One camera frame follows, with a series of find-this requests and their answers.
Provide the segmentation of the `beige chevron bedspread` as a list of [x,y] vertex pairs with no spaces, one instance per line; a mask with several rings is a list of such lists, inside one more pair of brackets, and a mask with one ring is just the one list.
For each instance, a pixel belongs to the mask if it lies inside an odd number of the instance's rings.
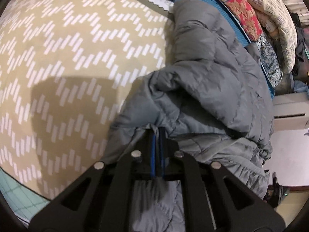
[[55,198],[104,154],[173,23],[142,0],[10,0],[1,16],[1,167]]

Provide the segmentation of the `grey puffer jacket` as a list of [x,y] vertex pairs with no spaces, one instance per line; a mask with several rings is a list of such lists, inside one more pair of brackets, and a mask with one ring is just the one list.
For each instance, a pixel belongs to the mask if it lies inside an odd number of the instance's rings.
[[263,198],[272,100],[220,12],[174,4],[174,64],[150,73],[110,126],[106,231],[279,231]]

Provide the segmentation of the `white appliance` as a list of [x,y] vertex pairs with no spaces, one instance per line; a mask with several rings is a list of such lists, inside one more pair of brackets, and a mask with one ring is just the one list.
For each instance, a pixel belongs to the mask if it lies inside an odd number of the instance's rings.
[[291,93],[273,98],[274,130],[308,129],[309,100],[306,92]]

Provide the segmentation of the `dark clothes pile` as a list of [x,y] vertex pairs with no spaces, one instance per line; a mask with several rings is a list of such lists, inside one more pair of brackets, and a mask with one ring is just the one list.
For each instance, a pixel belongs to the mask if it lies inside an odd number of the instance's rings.
[[290,16],[294,23],[297,34],[297,44],[295,48],[295,64],[292,69],[292,75],[294,77],[297,77],[299,75],[300,69],[305,68],[305,62],[307,61],[305,32],[302,28],[299,15],[297,13],[290,13]]

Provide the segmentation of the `cream patterned folded blanket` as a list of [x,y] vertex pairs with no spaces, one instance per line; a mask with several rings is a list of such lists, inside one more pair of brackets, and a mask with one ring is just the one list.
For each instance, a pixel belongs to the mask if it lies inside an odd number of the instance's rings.
[[294,22],[282,0],[247,0],[255,9],[259,22],[279,42],[282,51],[281,70],[288,74],[295,64],[297,33]]

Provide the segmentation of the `red floral quilt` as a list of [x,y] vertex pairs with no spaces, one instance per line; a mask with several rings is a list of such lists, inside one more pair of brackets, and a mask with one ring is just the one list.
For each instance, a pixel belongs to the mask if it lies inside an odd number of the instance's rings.
[[259,58],[265,69],[270,84],[273,87],[279,85],[283,73],[280,70],[279,61],[275,50],[266,33],[262,30],[254,8],[247,0],[220,0],[238,19],[250,41],[259,50]]

